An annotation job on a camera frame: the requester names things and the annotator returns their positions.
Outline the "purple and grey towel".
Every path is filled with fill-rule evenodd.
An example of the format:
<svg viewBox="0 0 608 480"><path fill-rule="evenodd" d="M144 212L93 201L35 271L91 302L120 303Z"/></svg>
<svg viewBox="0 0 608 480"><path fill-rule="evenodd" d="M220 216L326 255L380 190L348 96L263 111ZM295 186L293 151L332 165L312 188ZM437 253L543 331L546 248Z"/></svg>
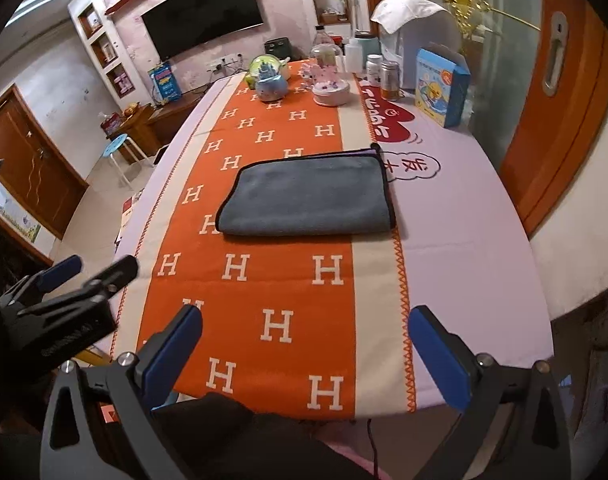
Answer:
<svg viewBox="0 0 608 480"><path fill-rule="evenodd" d="M378 144L242 167L219 206L219 232L242 237L381 234L396 227Z"/></svg>

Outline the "brown wooden door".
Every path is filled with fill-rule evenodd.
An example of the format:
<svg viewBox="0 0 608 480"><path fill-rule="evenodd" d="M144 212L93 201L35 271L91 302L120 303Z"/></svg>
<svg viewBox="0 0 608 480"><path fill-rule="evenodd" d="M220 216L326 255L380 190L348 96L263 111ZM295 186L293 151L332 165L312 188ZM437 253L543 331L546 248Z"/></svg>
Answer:
<svg viewBox="0 0 608 480"><path fill-rule="evenodd" d="M88 184L46 135L17 86L0 96L0 160L0 182L61 240Z"/></svg>

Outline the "wooden tv cabinet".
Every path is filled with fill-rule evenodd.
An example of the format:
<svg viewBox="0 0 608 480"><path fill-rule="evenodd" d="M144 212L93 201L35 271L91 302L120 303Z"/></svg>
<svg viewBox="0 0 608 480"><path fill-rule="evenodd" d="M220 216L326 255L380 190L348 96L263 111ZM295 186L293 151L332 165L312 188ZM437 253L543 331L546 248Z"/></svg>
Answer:
<svg viewBox="0 0 608 480"><path fill-rule="evenodd" d="M136 112L106 138L112 141L120 134L126 133L144 154L151 157L164 145L172 142L204 94L204 90L193 90L179 100L160 107L154 107L152 104L139 105Z"/></svg>

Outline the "blue poster box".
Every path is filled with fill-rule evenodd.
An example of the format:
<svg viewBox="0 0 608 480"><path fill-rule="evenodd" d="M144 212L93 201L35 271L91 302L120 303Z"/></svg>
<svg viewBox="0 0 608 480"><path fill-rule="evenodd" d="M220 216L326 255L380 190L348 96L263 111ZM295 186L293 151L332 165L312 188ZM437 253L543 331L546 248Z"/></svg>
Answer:
<svg viewBox="0 0 608 480"><path fill-rule="evenodd" d="M156 104L164 106L182 97L182 90L179 88L170 62L166 61L152 67L148 70L148 75L152 82L152 96Z"/></svg>

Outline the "orange H-pattern table runner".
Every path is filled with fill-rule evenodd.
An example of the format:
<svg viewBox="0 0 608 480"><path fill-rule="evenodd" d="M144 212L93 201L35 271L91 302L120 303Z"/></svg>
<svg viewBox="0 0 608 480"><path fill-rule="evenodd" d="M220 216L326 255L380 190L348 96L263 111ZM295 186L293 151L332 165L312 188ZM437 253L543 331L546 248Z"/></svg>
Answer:
<svg viewBox="0 0 608 480"><path fill-rule="evenodd" d="M374 140L357 87L316 104L299 76L275 104L241 76L214 84L156 168L121 240L139 262L114 308L110 351L140 348L184 305L202 337L176 382L257 411L352 419L413 411L402 245L382 236L235 238L215 225L252 162L351 151Z"/></svg>

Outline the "pink printed tablecloth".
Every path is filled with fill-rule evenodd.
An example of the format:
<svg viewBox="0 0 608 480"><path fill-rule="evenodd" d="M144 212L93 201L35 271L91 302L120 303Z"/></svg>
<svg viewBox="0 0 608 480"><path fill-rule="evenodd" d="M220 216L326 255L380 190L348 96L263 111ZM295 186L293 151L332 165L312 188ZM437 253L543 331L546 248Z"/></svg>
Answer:
<svg viewBox="0 0 608 480"><path fill-rule="evenodd" d="M527 367L549 358L549 314L531 246L478 142L438 127L409 102L385 104L361 84L352 87L382 149L409 311L425 304L472 351L502 364ZM414 411L440 404L410 348Z"/></svg>

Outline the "blue castle snow globe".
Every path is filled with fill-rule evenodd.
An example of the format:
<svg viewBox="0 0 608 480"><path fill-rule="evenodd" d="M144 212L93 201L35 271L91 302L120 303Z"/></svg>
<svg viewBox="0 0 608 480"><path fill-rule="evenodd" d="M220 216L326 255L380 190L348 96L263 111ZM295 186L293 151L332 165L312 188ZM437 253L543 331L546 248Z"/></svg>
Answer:
<svg viewBox="0 0 608 480"><path fill-rule="evenodd" d="M288 93L288 82L280 75L268 76L257 81L255 93L264 103L280 101Z"/></svg>

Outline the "green round toy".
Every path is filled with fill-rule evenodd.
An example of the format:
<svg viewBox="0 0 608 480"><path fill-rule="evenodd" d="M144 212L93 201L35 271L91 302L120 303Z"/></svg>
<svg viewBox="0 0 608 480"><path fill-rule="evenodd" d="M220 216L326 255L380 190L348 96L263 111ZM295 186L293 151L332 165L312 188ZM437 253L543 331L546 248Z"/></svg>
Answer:
<svg viewBox="0 0 608 480"><path fill-rule="evenodd" d="M290 61L290 56L277 58L272 54L261 54L251 61L244 80L251 90L255 89L257 81L268 76L280 75L285 80L289 80L291 77Z"/></svg>

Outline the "black small appliance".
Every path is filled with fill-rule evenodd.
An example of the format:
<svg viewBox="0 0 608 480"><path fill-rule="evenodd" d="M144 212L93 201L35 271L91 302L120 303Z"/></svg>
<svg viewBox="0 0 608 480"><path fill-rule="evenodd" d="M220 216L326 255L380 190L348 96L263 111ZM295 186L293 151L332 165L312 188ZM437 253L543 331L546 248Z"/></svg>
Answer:
<svg viewBox="0 0 608 480"><path fill-rule="evenodd" d="M288 37L279 37L265 41L264 50L266 54L276 56L280 60L285 60L286 58L294 60L292 44Z"/></svg>

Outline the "pink glass dome music box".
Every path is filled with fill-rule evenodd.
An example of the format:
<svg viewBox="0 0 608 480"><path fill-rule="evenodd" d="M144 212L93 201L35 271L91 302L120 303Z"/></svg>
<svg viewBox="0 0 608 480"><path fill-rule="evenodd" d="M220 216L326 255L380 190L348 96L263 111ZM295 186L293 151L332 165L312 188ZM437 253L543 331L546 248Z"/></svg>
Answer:
<svg viewBox="0 0 608 480"><path fill-rule="evenodd" d="M336 44L314 44L298 73L316 104L338 107L350 99L344 56Z"/></svg>

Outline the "clear plastic bottle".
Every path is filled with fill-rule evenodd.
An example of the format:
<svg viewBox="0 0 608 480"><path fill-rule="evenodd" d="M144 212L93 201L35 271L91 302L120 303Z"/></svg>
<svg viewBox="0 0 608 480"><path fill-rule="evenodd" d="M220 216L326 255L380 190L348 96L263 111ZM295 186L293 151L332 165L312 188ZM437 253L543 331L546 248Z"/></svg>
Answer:
<svg viewBox="0 0 608 480"><path fill-rule="evenodd" d="M336 44L327 34L324 25L316 25L310 57L319 58L320 56L329 54L336 55Z"/></svg>

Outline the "white plastic canister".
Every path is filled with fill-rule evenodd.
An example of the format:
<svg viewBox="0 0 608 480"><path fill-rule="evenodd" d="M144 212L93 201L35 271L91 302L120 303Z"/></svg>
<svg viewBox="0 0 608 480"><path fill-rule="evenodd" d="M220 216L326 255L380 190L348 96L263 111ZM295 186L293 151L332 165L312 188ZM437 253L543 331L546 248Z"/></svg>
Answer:
<svg viewBox="0 0 608 480"><path fill-rule="evenodd" d="M364 57L362 56L362 45L357 38L351 38L344 46L344 63L347 73L362 73Z"/></svg>

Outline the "white pill bottle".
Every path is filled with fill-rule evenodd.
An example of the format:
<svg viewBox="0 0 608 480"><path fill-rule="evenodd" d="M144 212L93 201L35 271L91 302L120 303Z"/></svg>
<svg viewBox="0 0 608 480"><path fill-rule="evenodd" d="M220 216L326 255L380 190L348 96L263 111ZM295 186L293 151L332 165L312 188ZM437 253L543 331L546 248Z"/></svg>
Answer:
<svg viewBox="0 0 608 480"><path fill-rule="evenodd" d="M382 55L370 53L366 59L366 77L368 84L373 87L381 86L381 64Z"/></svg>

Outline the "amber glass jar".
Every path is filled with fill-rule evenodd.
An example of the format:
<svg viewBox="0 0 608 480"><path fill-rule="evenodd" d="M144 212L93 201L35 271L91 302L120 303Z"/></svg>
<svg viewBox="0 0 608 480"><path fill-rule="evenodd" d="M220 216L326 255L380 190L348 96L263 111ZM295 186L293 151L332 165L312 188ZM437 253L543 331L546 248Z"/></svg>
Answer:
<svg viewBox="0 0 608 480"><path fill-rule="evenodd" d="M396 101L400 98L400 66L397 62L381 62L380 88L383 99Z"/></svg>

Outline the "teal lidded container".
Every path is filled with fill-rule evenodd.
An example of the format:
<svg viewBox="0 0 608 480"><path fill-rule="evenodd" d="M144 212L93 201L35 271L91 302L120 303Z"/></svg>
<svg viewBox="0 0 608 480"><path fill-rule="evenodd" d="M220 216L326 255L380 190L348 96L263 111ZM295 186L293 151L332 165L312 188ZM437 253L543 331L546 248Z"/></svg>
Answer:
<svg viewBox="0 0 608 480"><path fill-rule="evenodd" d="M363 32L362 30L358 30L355 32L355 39L362 47L362 64L366 64L367 58L370 54L381 53L379 38L373 32Z"/></svg>

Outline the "blue yellow duck box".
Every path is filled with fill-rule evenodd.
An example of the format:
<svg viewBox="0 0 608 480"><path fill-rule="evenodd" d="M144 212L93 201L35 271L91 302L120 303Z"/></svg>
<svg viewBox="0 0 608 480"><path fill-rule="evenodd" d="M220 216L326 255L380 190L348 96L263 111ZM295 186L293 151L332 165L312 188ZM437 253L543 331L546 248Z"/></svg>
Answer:
<svg viewBox="0 0 608 480"><path fill-rule="evenodd" d="M431 42L416 58L416 107L443 128L457 127L470 79L468 64L460 53Z"/></svg>

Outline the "white folded cloth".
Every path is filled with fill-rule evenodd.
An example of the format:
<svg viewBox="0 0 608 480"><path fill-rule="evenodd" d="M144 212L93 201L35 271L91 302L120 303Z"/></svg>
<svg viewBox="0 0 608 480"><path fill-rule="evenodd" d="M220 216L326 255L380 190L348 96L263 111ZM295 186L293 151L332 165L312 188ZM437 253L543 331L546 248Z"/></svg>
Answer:
<svg viewBox="0 0 608 480"><path fill-rule="evenodd" d="M445 9L430 0L382 0L374 8L370 20L382 26L388 34L419 18L430 18Z"/></svg>

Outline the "white water dispenser appliance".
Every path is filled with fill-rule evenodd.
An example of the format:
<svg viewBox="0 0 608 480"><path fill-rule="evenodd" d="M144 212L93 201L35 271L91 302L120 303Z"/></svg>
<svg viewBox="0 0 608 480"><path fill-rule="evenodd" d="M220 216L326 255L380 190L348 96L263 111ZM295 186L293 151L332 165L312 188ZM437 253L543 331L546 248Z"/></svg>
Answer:
<svg viewBox="0 0 608 480"><path fill-rule="evenodd" d="M404 90L415 88L416 58L420 49L431 42L453 51L461 47L461 32L453 15L446 9L430 18L410 21L394 34L388 34L378 26L382 55L400 66L400 88Z"/></svg>

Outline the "white wall shelf unit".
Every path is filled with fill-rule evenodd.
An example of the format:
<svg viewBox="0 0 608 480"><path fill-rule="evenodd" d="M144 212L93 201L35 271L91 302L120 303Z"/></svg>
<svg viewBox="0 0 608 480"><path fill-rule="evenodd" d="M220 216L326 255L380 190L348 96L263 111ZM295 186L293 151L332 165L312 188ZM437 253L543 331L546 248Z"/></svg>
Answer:
<svg viewBox="0 0 608 480"><path fill-rule="evenodd" d="M116 105L152 103L144 81L127 53L103 0L72 0L68 6L78 36Z"/></svg>

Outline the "black wall television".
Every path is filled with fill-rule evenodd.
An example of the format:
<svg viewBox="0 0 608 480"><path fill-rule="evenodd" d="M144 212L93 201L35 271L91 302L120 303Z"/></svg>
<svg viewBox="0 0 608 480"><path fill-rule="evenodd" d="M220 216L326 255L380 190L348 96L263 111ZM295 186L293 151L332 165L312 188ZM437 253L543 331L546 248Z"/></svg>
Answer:
<svg viewBox="0 0 608 480"><path fill-rule="evenodd" d="M165 0L141 18L161 61L264 23L257 0Z"/></svg>

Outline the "orange sliding door frame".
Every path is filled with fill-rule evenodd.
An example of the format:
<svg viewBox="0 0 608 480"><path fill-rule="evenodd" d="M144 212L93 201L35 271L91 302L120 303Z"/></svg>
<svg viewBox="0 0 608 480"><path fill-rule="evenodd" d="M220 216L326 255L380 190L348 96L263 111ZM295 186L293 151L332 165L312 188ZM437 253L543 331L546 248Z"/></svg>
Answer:
<svg viewBox="0 0 608 480"><path fill-rule="evenodd" d="M543 92L551 15L569 24L558 90ZM608 29L588 0L542 0L530 88L499 169L527 236L558 205L589 155L608 111Z"/></svg>

